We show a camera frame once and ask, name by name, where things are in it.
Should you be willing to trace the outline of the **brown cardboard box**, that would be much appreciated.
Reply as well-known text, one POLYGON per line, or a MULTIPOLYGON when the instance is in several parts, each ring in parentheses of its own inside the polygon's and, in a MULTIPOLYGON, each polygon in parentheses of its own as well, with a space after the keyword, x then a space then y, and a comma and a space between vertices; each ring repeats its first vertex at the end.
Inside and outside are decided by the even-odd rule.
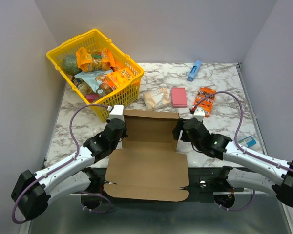
POLYGON ((128 137, 109 157, 104 191, 114 198, 181 202, 188 198, 187 155, 173 137, 179 114, 125 110, 128 137))

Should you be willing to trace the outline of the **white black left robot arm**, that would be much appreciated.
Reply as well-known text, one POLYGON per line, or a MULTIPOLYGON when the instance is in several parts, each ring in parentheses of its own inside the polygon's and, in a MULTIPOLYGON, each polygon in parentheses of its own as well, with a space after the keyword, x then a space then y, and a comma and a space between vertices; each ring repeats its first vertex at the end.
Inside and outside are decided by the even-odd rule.
POLYGON ((109 156, 124 137, 124 118, 113 118, 102 132, 89 138, 72 155, 35 173, 30 170, 22 172, 11 193, 14 201, 12 220, 21 224, 15 217, 16 210, 22 213, 25 221, 29 221, 41 215, 57 197, 96 191, 98 180, 86 174, 88 167, 109 156))

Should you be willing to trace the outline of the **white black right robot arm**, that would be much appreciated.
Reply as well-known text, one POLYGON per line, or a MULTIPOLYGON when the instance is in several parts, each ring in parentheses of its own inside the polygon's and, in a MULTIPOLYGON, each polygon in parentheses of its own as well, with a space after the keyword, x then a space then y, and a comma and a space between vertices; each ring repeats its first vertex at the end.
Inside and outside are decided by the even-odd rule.
POLYGON ((175 140, 191 143, 208 157, 245 168, 244 171, 226 168, 225 174, 215 178, 217 189, 226 191, 232 187, 264 192, 293 208, 293 160, 272 158, 243 147, 230 137, 212 134, 195 118, 179 119, 172 133, 175 140))

